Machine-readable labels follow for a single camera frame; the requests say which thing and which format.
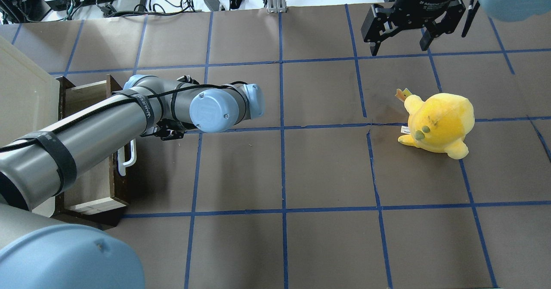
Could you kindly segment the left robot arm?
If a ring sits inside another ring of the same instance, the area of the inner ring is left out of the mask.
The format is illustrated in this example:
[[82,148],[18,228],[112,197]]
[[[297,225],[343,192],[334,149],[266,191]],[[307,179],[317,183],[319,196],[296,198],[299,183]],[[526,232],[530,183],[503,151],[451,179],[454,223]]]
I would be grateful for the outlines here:
[[257,84],[134,75],[122,90],[1,148],[3,289],[143,289],[136,252],[98,228],[33,213],[138,137],[224,132],[264,115]]

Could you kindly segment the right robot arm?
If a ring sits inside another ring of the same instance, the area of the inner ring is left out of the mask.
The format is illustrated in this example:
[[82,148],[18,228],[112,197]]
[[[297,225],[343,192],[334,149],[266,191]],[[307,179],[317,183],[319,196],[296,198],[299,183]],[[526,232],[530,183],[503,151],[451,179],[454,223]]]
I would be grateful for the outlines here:
[[493,19],[519,22],[549,12],[550,0],[470,0],[468,5],[463,0],[395,0],[390,8],[375,3],[361,26],[362,39],[376,56],[387,38],[423,29],[419,46],[427,51],[433,40],[455,32],[464,15],[467,19],[461,35],[465,37],[480,8]]

